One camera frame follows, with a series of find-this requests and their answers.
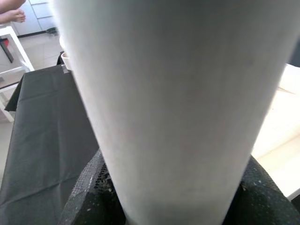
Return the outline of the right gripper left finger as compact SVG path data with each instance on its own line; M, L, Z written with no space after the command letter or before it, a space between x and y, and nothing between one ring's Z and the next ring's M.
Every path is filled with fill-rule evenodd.
M126 217L101 150L78 177L59 225L125 225Z

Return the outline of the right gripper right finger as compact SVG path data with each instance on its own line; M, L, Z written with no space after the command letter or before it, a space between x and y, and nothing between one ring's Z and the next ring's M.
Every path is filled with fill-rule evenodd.
M224 219L225 225L298 225L300 213L251 156Z

